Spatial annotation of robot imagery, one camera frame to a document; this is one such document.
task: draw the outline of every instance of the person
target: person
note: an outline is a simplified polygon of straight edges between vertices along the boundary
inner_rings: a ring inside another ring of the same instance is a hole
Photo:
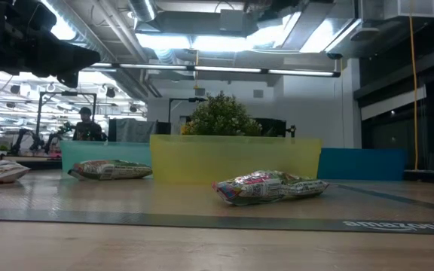
[[[83,107],[79,114],[81,122],[76,124],[73,140],[102,141],[102,127],[91,120],[91,110]]]

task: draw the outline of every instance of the yellow bin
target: yellow bin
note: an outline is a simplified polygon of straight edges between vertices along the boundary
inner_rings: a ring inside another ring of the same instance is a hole
[[[321,140],[152,135],[150,150],[158,184],[211,184],[260,169],[315,178]]]

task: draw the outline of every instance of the plastic bag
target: plastic bag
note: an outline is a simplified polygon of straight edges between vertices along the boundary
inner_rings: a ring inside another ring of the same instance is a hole
[[[23,177],[28,173],[29,168],[21,166],[19,163],[1,160],[0,161],[0,184],[9,184]]]
[[[301,178],[278,171],[256,171],[218,184],[212,188],[227,203],[236,206],[269,203],[285,196],[318,196],[328,183],[311,178]]]
[[[73,165],[68,174],[80,180],[118,180],[143,178],[152,173],[151,167],[122,160],[91,160]]]

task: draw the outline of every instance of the blue bin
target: blue bin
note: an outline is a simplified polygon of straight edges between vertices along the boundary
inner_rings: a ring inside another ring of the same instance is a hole
[[[406,152],[401,149],[323,148],[318,178],[398,181],[403,179]]]
[[[125,160],[151,166],[150,144],[131,142],[61,142],[63,171],[88,160]]]

